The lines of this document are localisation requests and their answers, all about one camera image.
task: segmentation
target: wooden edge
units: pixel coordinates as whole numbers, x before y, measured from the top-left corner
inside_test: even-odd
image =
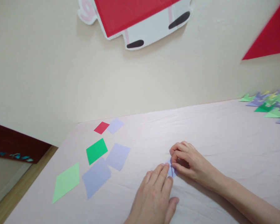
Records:
[[[32,164],[11,191],[2,199],[0,202],[0,224],[5,222],[57,149],[56,146],[51,146],[40,161],[37,164]]]

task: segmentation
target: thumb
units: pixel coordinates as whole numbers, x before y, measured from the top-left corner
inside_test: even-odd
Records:
[[[183,175],[189,176],[189,169],[180,165],[179,163],[172,163],[172,167],[177,169],[177,171]]]
[[[170,198],[169,200],[169,205],[168,205],[168,210],[167,210],[167,213],[166,213],[166,217],[165,217],[165,224],[169,224],[174,213],[175,213],[175,210],[176,210],[176,206],[177,204],[179,203],[179,198],[178,197],[173,197],[173,198]]]

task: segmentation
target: white wall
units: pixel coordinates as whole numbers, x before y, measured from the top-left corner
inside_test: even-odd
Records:
[[[186,26],[131,52],[75,0],[0,0],[0,124],[59,146],[78,122],[280,89],[280,54],[241,61],[279,4],[193,0]]]

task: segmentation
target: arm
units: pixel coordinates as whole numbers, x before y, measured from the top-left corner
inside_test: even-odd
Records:
[[[223,175],[190,143],[176,143],[170,154],[172,166],[179,173],[224,197],[253,224],[280,224],[280,210]],[[180,162],[186,162],[189,167],[182,166]]]

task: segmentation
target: hand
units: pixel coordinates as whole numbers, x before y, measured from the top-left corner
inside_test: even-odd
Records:
[[[207,161],[190,143],[176,143],[170,149],[172,166],[177,171],[197,181],[204,187],[218,192],[227,178]]]
[[[169,224],[179,202],[169,199],[173,179],[167,178],[169,164],[147,172],[136,194],[131,213],[124,224]]]

